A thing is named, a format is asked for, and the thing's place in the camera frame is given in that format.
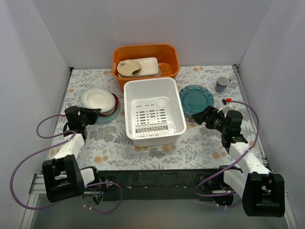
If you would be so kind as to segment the white scalloped plate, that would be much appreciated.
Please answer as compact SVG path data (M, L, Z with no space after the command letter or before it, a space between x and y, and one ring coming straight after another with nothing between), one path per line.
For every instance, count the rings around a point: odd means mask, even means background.
M101 109L102 113L108 112L115 107L115 97L109 91L92 87L83 91L81 102L86 108Z

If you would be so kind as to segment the teal embossed plate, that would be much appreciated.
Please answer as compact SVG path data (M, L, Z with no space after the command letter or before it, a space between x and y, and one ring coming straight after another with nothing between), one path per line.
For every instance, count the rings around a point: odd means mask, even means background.
M198 113L208 106L214 106L213 94L199 85L189 85L179 92L183 112Z

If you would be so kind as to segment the cream plate with sprig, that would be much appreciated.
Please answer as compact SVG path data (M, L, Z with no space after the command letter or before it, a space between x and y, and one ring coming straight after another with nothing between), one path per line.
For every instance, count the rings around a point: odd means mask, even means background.
M194 112L184 112L184 114L185 114L187 117L192 117L192 116L194 116L194 115L206 116L207 112L206 112L206 111L201 111L201 112L198 112L198 113L194 113Z

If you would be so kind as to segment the speckled beige plate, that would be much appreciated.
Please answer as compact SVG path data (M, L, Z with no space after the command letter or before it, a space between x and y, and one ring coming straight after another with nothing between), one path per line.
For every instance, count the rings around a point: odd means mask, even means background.
M110 109L109 111L104 111L101 112L101 116L110 116L111 114L114 113L114 111L116 110L116 106L114 106L112 109Z

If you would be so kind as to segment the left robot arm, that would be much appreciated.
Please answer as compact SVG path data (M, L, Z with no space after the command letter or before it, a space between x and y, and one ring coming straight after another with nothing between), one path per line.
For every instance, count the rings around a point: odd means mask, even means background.
M50 160L42 163L42 172L49 202L81 196L85 188L96 191L101 187L101 178L96 167L80 169L77 157L87 139L89 125L97 122L101 109L70 106L65 109L67 119L63 127L66 143Z

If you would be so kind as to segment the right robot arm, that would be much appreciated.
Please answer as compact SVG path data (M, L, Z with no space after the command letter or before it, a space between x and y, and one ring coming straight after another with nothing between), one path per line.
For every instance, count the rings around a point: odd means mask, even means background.
M201 181L196 189L216 179L220 189L231 187L241 198L246 215L254 217L283 217L285 214L285 181L278 174L266 168L251 153L245 137L241 134L243 115L236 110L225 113L208 106L204 111L193 114L197 124L205 123L206 128L215 129L222 135L222 146L235 160Z

